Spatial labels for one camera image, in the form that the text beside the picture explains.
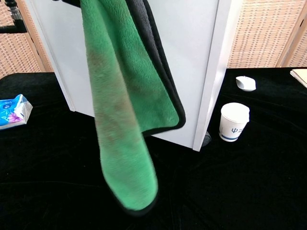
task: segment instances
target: paper cup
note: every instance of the paper cup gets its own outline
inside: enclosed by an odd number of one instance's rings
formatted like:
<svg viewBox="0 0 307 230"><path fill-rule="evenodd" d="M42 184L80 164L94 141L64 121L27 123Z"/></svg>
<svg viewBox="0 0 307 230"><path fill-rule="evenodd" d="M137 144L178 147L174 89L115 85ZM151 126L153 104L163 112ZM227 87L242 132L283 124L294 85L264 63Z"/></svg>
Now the paper cup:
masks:
<svg viewBox="0 0 307 230"><path fill-rule="evenodd" d="M239 103L225 104L221 109L220 137L224 141L236 141L249 122L249 108Z"/></svg>

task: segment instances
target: blue tissue package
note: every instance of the blue tissue package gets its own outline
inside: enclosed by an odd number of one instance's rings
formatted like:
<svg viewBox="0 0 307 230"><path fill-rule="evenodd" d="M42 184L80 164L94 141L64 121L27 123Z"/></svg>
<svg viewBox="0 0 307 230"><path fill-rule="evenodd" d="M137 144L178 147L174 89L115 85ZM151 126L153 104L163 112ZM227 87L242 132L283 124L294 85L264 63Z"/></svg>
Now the blue tissue package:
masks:
<svg viewBox="0 0 307 230"><path fill-rule="evenodd" d="M22 94L14 99L0 100L0 130L26 124L32 108Z"/></svg>

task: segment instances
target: microfiber towel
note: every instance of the microfiber towel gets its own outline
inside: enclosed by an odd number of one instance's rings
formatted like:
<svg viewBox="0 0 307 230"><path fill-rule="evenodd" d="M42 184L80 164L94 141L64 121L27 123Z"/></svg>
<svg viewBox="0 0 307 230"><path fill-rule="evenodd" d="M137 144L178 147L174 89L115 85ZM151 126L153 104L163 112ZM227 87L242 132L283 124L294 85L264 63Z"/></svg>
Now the microfiber towel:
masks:
<svg viewBox="0 0 307 230"><path fill-rule="evenodd" d="M87 64L104 178L132 215L158 183L143 136L180 128L180 103L148 2L81 0Z"/></svg>

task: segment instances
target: black velvet cloth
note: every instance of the black velvet cloth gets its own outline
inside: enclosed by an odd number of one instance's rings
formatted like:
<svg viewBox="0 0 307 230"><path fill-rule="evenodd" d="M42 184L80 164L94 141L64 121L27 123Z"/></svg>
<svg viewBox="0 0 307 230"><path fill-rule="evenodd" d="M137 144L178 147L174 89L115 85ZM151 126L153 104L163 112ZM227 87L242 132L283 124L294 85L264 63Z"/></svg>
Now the black velvet cloth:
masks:
<svg viewBox="0 0 307 230"><path fill-rule="evenodd" d="M147 138L159 180L155 208L127 216L104 182L94 119L70 112L53 73L0 80L0 99L22 93L25 126L0 131L3 230L305 230L307 89L290 69L228 69L200 153ZM243 92L235 77L257 82ZM239 102L250 122L234 143L218 136L221 107Z"/></svg>

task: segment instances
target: computer mouse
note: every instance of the computer mouse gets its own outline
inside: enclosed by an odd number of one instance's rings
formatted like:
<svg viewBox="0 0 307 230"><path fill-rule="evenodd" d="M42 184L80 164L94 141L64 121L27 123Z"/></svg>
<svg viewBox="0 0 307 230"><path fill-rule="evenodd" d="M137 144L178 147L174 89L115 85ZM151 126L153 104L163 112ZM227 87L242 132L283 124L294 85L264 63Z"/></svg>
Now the computer mouse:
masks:
<svg viewBox="0 0 307 230"><path fill-rule="evenodd" d="M236 77L237 86L243 91L254 91L256 89L256 81L246 76Z"/></svg>

